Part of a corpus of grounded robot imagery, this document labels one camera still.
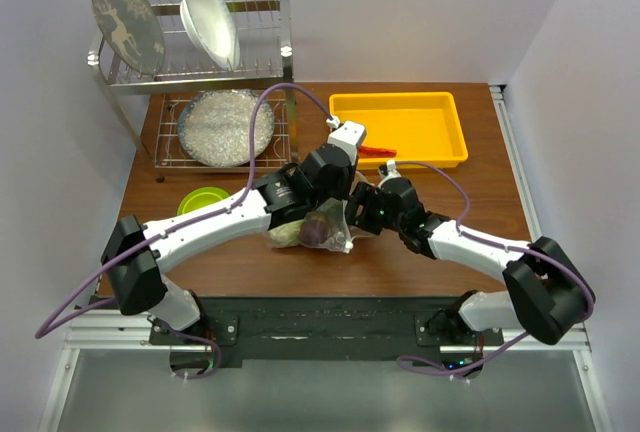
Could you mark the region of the fake watermelon slice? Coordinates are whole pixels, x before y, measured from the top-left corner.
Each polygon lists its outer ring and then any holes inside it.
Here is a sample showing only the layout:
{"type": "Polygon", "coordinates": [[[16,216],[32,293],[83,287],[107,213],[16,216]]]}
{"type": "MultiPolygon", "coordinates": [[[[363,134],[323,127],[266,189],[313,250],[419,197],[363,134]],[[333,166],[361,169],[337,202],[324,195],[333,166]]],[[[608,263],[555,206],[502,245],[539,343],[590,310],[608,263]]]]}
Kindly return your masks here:
{"type": "Polygon", "coordinates": [[[397,151],[388,148],[360,146],[358,155],[364,158],[395,158],[397,151]]]}

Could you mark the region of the clear zip top bag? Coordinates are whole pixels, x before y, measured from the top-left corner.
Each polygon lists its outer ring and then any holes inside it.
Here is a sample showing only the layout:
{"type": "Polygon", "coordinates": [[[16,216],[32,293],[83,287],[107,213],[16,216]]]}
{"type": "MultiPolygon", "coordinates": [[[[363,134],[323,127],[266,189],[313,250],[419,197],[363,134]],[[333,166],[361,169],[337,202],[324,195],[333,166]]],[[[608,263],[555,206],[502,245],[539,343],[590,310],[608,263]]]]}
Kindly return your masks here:
{"type": "Polygon", "coordinates": [[[345,207],[345,201],[328,199],[303,219],[264,232],[263,237],[270,248],[303,246],[349,254],[355,239],[371,234],[347,224],[345,207]]]}

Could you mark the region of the fake purple plum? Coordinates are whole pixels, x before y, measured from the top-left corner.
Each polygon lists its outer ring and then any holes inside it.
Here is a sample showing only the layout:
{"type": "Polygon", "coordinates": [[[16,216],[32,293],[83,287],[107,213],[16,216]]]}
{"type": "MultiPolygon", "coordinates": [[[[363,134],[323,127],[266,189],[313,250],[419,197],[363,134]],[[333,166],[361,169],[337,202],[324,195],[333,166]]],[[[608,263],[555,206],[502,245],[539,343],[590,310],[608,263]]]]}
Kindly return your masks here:
{"type": "Polygon", "coordinates": [[[325,218],[311,217],[302,225],[299,234],[300,244],[307,247],[321,246],[328,240],[330,232],[330,224],[325,218]]]}

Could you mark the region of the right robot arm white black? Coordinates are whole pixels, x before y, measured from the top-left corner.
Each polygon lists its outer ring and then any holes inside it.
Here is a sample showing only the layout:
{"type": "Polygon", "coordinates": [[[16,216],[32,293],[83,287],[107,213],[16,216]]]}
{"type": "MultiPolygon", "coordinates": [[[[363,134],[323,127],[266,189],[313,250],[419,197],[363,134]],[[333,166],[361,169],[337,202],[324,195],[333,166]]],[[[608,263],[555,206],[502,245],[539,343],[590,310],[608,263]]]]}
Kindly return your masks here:
{"type": "Polygon", "coordinates": [[[503,292],[468,291],[430,320],[459,345],[492,328],[522,328],[554,345],[594,309],[595,294],[557,242],[506,240],[427,210],[406,178],[360,183],[347,201],[348,224],[398,234],[412,252],[454,262],[502,282],[503,292]]]}

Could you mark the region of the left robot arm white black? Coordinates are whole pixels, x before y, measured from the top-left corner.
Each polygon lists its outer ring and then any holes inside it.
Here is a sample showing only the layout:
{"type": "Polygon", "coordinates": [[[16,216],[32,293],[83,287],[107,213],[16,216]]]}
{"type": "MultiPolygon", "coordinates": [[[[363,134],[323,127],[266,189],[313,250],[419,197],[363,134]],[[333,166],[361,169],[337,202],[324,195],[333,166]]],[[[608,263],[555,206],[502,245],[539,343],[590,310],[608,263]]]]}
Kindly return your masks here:
{"type": "Polygon", "coordinates": [[[296,222],[329,199],[346,198],[357,153],[355,146],[326,143],[302,163],[288,164],[211,206],[145,224],[134,216],[119,220],[102,255],[119,312],[149,312],[183,343],[200,342],[207,320],[194,295],[166,273],[210,248],[296,222]]]}

